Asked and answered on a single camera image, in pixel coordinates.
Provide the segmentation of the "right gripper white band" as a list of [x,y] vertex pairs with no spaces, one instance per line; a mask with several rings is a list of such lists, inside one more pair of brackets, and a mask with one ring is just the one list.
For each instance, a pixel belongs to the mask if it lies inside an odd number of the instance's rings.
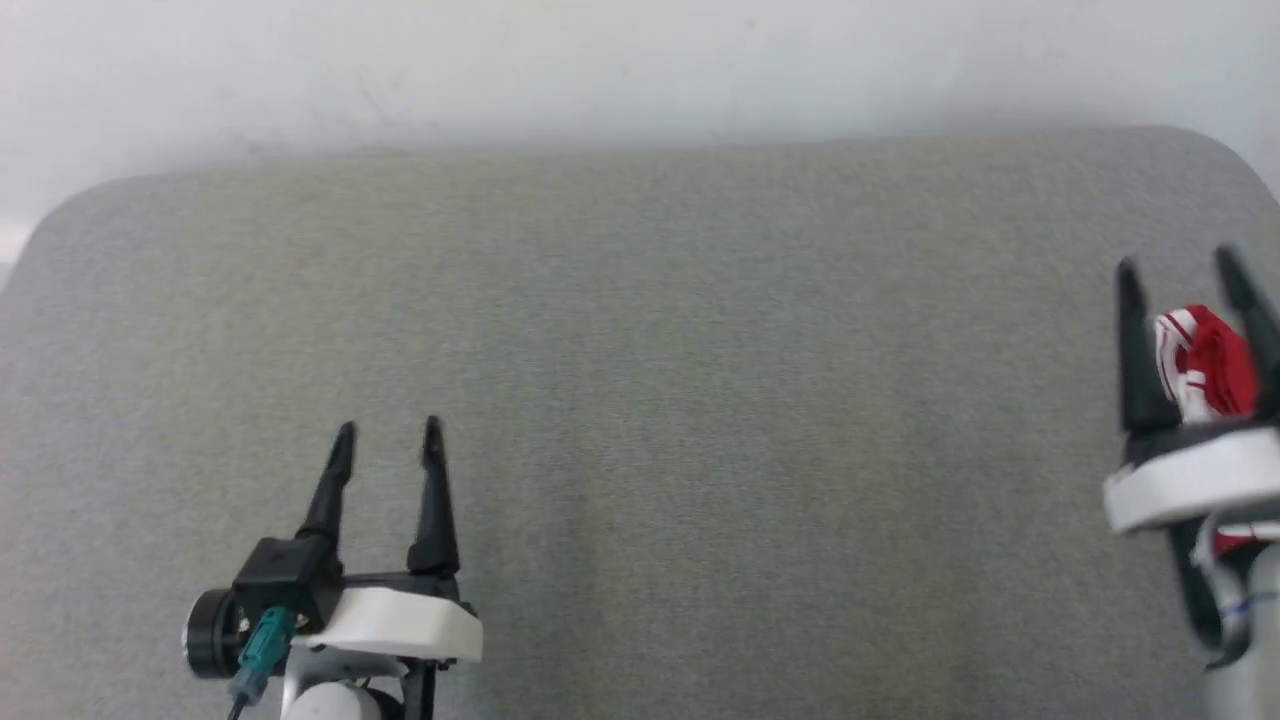
[[[1216,247],[1219,283],[1244,325],[1258,416],[1280,416],[1280,319],[1235,247]],[[1165,392],[1137,263],[1117,264],[1117,372],[1123,465],[1103,480],[1115,533],[1170,527],[1280,498],[1280,427],[1248,418],[1181,424]]]

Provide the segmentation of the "red and white garment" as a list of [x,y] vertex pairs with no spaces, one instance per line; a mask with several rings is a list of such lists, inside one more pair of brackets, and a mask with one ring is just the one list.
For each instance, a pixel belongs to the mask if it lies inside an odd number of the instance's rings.
[[[1260,395],[1248,342],[1203,305],[1157,315],[1155,352],[1165,392],[1179,407],[1180,425],[1248,418]],[[1217,528],[1210,550],[1219,557],[1247,541],[1265,541],[1260,518],[1243,509],[1216,511]]]

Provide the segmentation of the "grey fabric sofa cushion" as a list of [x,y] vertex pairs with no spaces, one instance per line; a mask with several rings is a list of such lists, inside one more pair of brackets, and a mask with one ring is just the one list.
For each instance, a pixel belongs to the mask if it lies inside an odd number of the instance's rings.
[[1114,269],[1280,304],[1184,129],[150,176],[0,290],[0,720],[223,720],[180,629],[301,524],[402,568],[445,425],[460,720],[1202,720],[1166,544],[1108,533]]

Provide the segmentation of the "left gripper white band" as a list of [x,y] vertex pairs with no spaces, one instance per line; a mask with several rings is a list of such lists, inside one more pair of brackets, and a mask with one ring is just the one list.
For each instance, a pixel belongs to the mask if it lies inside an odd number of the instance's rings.
[[[357,425],[338,429],[300,538],[340,538],[344,491],[353,474]],[[422,498],[410,573],[457,573],[460,550],[454,527],[443,421],[429,416],[421,462]],[[348,575],[334,614],[315,633],[294,638],[297,648],[334,648],[397,659],[480,661],[484,629],[474,607],[462,600],[454,578],[384,571]]]

